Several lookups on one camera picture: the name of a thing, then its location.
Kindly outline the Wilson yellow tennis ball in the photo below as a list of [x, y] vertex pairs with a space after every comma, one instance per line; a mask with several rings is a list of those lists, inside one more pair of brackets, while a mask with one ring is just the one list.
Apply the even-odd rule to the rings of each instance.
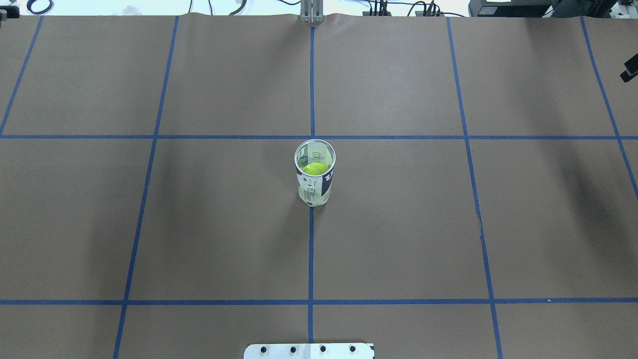
[[325, 174], [329, 169], [329, 166], [321, 162], [311, 162], [303, 166], [302, 171], [310, 176], [319, 176]]

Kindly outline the clear tennis ball can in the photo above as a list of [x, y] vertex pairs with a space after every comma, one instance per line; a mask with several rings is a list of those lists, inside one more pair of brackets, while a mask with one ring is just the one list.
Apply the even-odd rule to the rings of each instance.
[[[336, 164], [336, 152], [327, 141], [310, 139], [299, 145], [294, 154], [297, 174], [297, 188], [301, 200], [310, 207], [322, 206], [328, 202], [332, 191], [333, 168]], [[303, 173], [303, 166], [311, 162], [321, 162], [329, 166], [328, 171], [319, 176]]]

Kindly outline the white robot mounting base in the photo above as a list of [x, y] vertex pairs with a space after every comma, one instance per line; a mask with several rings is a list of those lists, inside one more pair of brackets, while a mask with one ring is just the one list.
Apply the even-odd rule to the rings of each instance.
[[287, 343], [249, 345], [244, 359], [374, 359], [369, 343]]

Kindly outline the aluminium frame post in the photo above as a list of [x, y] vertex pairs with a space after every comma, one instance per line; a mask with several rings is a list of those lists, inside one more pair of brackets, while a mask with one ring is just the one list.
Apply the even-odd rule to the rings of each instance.
[[322, 23], [325, 20], [323, 0], [301, 0], [300, 22], [312, 25]]

